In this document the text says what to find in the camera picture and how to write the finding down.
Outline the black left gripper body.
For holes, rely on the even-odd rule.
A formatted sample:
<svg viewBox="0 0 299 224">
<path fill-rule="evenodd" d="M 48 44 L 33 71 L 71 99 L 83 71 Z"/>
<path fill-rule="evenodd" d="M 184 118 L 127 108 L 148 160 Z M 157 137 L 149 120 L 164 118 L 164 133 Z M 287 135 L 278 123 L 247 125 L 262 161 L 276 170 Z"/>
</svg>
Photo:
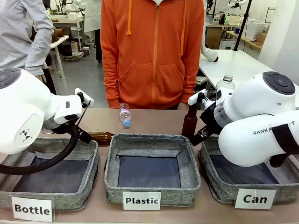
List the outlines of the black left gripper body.
<svg viewBox="0 0 299 224">
<path fill-rule="evenodd" d="M 56 134 L 69 134 L 78 136 L 78 127 L 74 123 L 64 123 L 57 128 L 52 129 Z"/>
</svg>

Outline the white-sleeved forearm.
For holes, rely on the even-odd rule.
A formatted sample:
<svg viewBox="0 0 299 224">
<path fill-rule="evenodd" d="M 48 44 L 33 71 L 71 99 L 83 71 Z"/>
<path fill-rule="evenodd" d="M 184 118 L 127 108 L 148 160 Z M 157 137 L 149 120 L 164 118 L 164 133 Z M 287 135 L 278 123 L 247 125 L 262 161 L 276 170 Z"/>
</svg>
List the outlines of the white-sleeved forearm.
<svg viewBox="0 0 299 224">
<path fill-rule="evenodd" d="M 214 49 L 209 49 L 205 46 L 205 31 L 206 31 L 206 7 L 207 0 L 202 0 L 204 5 L 204 26 L 203 26 L 203 34 L 202 34 L 202 44 L 201 44 L 201 54 L 210 62 L 218 61 L 218 53 Z"/>
</svg>

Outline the grey fabric basket Can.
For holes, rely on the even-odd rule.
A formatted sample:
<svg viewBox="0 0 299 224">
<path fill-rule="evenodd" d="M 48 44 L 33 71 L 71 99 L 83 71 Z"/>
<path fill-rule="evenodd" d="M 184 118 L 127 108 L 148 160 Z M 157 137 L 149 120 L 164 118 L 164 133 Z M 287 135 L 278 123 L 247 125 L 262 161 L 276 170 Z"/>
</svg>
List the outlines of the grey fabric basket Can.
<svg viewBox="0 0 299 224">
<path fill-rule="evenodd" d="M 267 161 L 252 167 L 229 162 L 220 152 L 218 139 L 202 142 L 199 159 L 213 198 L 222 204 L 234 204 L 239 189 L 275 190 L 274 203 L 299 199 L 299 161 L 293 156 L 274 168 Z"/>
</svg>

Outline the grey fabric basket Bottle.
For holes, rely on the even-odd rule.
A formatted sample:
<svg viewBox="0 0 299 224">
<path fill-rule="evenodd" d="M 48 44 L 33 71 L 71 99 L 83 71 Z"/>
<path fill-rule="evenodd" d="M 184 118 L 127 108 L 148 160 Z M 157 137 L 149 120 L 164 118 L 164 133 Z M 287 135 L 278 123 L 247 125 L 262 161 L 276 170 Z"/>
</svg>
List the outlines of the grey fabric basket Bottle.
<svg viewBox="0 0 299 224">
<path fill-rule="evenodd" d="M 38 138 L 25 151 L 8 155 L 2 164 L 38 165 L 60 153 L 68 142 L 61 138 Z M 11 196 L 17 196 L 53 199 L 56 210 L 81 210 L 96 180 L 99 161 L 97 142 L 78 141 L 64 160 L 46 170 L 30 175 L 0 174 L 0 208 L 11 208 Z"/>
</svg>

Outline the grey fabric basket Plastic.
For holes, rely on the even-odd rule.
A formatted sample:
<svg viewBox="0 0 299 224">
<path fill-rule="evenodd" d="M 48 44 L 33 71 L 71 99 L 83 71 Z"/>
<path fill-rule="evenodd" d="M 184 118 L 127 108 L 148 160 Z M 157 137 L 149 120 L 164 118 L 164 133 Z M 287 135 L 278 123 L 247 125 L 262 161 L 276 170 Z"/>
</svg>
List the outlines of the grey fabric basket Plastic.
<svg viewBox="0 0 299 224">
<path fill-rule="evenodd" d="M 104 184 L 109 202 L 123 204 L 123 192 L 161 192 L 161 206 L 192 206 L 201 178 L 186 137 L 161 134 L 115 135 Z"/>
</svg>

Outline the white Can label sign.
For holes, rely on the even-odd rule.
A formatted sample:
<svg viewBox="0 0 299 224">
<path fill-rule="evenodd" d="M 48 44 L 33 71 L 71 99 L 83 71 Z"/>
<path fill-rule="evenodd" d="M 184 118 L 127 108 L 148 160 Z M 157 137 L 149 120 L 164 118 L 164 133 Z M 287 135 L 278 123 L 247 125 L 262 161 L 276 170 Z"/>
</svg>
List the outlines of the white Can label sign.
<svg viewBox="0 0 299 224">
<path fill-rule="evenodd" d="M 235 209 L 269 210 L 272 208 L 276 189 L 238 189 Z"/>
</svg>

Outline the brown glass bottle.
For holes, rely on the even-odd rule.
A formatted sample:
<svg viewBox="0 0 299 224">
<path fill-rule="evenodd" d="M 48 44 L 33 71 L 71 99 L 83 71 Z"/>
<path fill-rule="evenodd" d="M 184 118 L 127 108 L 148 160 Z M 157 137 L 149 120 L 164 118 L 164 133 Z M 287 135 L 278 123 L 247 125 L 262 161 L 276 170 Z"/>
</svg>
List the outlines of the brown glass bottle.
<svg viewBox="0 0 299 224">
<path fill-rule="evenodd" d="M 189 110 L 184 118 L 183 128 L 182 128 L 182 136 L 191 139 L 194 136 L 196 125 L 197 125 L 197 104 L 195 103 L 189 106 Z"/>
<path fill-rule="evenodd" d="M 114 133 L 110 132 L 91 132 L 88 133 L 94 141 L 98 143 L 99 147 L 107 147 L 110 145 Z"/>
</svg>

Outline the clear capless plastic bottle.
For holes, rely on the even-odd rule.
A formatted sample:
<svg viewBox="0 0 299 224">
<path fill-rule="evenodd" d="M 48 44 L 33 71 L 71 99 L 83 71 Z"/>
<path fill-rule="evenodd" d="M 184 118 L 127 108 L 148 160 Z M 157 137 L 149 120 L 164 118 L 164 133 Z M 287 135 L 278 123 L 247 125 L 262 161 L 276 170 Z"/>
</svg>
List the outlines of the clear capless plastic bottle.
<svg viewBox="0 0 299 224">
<path fill-rule="evenodd" d="M 227 88 L 227 89 L 235 89 L 235 84 L 233 82 L 233 76 L 232 75 L 224 75 L 222 80 L 218 81 L 216 85 L 216 89 L 220 89 L 221 87 Z"/>
</svg>

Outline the white table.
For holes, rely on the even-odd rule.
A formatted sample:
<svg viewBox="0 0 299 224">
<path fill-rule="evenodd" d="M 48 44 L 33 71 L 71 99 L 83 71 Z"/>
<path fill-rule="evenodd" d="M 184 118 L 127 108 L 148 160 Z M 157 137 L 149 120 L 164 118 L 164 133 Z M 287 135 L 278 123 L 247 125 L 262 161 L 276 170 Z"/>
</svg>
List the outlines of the white table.
<svg viewBox="0 0 299 224">
<path fill-rule="evenodd" d="M 216 52 L 217 62 L 200 57 L 199 68 L 208 79 L 207 87 L 215 87 L 224 75 L 232 75 L 235 86 L 239 86 L 259 73 L 272 70 L 242 51 L 218 49 Z"/>
</svg>

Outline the cardboard box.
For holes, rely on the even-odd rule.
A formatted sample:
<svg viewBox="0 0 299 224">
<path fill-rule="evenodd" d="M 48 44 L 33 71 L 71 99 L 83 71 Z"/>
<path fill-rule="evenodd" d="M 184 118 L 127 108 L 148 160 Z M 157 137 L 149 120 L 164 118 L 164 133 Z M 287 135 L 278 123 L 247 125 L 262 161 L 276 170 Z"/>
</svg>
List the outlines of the cardboard box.
<svg viewBox="0 0 299 224">
<path fill-rule="evenodd" d="M 205 45 L 209 49 L 219 49 L 221 42 L 222 27 L 207 27 Z"/>
</svg>

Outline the person in orange hoodie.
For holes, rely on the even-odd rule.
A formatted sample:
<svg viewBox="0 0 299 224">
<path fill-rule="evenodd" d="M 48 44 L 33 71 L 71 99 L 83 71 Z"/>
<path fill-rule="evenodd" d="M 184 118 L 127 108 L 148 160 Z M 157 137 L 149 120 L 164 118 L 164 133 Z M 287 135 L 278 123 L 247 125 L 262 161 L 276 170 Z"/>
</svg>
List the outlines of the person in orange hoodie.
<svg viewBox="0 0 299 224">
<path fill-rule="evenodd" d="M 102 0 L 100 43 L 109 107 L 188 109 L 204 23 L 203 0 Z"/>
</svg>

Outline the white Bottle label sign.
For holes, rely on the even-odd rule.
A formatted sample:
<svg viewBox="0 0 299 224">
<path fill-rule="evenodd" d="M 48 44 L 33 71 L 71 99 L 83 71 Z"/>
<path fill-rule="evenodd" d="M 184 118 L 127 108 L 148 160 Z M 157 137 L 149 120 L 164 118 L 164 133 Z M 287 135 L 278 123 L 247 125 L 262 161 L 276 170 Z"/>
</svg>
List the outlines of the white Bottle label sign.
<svg viewBox="0 0 299 224">
<path fill-rule="evenodd" d="M 52 200 L 11 197 L 12 211 L 15 219 L 53 222 Z"/>
</svg>

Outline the black tripod pole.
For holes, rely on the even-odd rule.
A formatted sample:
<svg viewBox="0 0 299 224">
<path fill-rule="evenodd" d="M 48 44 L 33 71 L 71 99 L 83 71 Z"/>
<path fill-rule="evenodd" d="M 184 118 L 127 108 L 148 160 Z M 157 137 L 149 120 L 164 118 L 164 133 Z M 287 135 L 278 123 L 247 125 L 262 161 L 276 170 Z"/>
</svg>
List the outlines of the black tripod pole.
<svg viewBox="0 0 299 224">
<path fill-rule="evenodd" d="M 242 33 L 243 33 L 243 30 L 244 30 L 245 24 L 247 22 L 247 18 L 249 16 L 249 10 L 250 10 L 251 3 L 252 3 L 252 0 L 249 0 L 246 12 L 245 12 L 244 17 L 243 17 L 242 25 L 241 25 L 241 28 L 239 30 L 239 35 L 237 37 L 237 41 L 236 41 L 236 44 L 235 44 L 235 47 L 234 47 L 233 51 L 238 51 L 238 46 L 239 46 L 239 43 L 240 43 L 240 40 L 241 40 L 241 37 L 242 37 Z"/>
</svg>

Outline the white storage crates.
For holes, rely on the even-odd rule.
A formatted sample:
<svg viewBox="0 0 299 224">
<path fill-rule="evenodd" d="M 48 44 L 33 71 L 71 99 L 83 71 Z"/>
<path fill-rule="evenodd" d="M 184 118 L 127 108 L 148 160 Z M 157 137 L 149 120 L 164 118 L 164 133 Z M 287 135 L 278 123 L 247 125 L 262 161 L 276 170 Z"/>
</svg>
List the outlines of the white storage crates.
<svg viewBox="0 0 299 224">
<path fill-rule="evenodd" d="M 264 28 L 265 23 L 262 23 L 255 19 L 248 19 L 245 24 L 245 31 L 252 34 L 263 32 Z"/>
</svg>

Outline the person in white coat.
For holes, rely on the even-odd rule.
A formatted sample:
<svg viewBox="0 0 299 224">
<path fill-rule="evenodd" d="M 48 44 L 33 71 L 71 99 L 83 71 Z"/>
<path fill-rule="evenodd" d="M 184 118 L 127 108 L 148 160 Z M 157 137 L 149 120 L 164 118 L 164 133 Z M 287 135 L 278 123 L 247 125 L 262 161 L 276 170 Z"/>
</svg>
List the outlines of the person in white coat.
<svg viewBox="0 0 299 224">
<path fill-rule="evenodd" d="M 102 0 L 88 0 L 85 3 L 84 32 L 101 29 Z"/>
</svg>

